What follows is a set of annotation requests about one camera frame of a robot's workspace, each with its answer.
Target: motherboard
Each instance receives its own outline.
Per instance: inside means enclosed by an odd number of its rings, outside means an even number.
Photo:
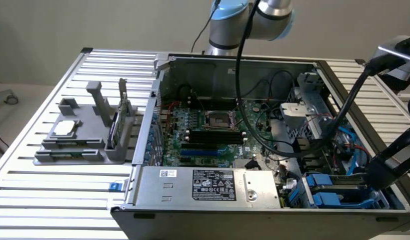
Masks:
[[[254,101],[242,103],[249,123],[260,136],[272,140],[269,118],[262,114],[262,108],[269,109],[265,105]],[[162,129],[162,166],[228,168],[236,167],[234,161],[242,166],[241,160],[265,154],[248,134],[233,100],[172,103]]]

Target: white sticker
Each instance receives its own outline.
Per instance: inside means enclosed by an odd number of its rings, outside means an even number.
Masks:
[[[160,178],[176,178],[177,177],[177,170],[174,169],[166,169],[166,170],[160,170],[158,172],[158,177]]]

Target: power supply label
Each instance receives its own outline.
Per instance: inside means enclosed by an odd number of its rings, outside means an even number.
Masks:
[[[233,171],[192,170],[190,197],[196,201],[236,201]]]

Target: floor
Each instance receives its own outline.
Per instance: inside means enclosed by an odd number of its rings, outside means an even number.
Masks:
[[[10,144],[52,91],[53,86],[0,84],[0,91],[5,89],[12,89],[18,98],[16,105],[0,103],[0,137]]]

